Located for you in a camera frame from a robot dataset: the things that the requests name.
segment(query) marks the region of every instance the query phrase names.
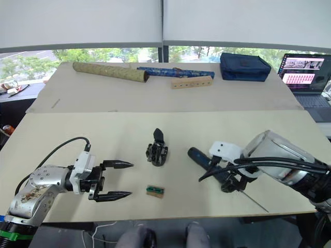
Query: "black handle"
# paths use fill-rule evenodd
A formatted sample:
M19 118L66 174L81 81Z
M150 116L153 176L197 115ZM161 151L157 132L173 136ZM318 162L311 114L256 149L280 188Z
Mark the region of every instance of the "black handle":
M210 164L211 164L211 159L207 157L202 151L195 147L191 147L187 155L195 161L198 165L200 165L202 168L204 168L206 171L209 170ZM209 172L213 172L215 170L220 169L220 166L214 166L213 168L210 169ZM214 177L216 178L217 181L219 181L221 184L224 184L227 182L227 178L229 177L230 173L229 172L222 172L215 174Z

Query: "orange can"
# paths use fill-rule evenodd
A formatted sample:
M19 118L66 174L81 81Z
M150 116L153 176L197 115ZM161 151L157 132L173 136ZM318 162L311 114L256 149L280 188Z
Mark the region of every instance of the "orange can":
M13 128L11 125L5 125L2 127L2 130L8 135L11 135L15 131L15 128Z

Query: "floor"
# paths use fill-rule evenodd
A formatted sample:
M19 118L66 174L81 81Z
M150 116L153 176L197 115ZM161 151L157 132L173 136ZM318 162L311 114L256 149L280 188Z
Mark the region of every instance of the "floor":
M151 221L119 221L113 226L98 229L95 238L116 241L125 230L145 224L157 235L159 248L185 247L185 227L198 221L207 231L213 248L294 248L301 242L298 228L282 219L243 224L239 218L172 219ZM97 225L112 224L100 222ZM80 230L59 229L43 226L38 229L30 248L40 247L92 247L91 234ZM115 243L95 241L95 248L115 247Z

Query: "cardboard tube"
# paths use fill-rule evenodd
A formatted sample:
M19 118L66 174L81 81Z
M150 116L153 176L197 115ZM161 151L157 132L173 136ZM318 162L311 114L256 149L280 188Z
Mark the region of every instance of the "cardboard tube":
M146 83L148 75L144 70L135 70L118 66L104 66L89 63L74 62L72 67L75 71L85 72L95 75L111 76L118 79L127 79Z

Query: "gray pants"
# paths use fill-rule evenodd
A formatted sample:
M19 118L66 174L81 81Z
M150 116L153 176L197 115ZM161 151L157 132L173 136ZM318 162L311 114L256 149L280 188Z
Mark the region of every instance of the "gray pants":
M115 248L142 248L148 233L147 227L141 225L129 229L122 234ZM192 222L187 227L186 248L210 248L206 231L197 223Z

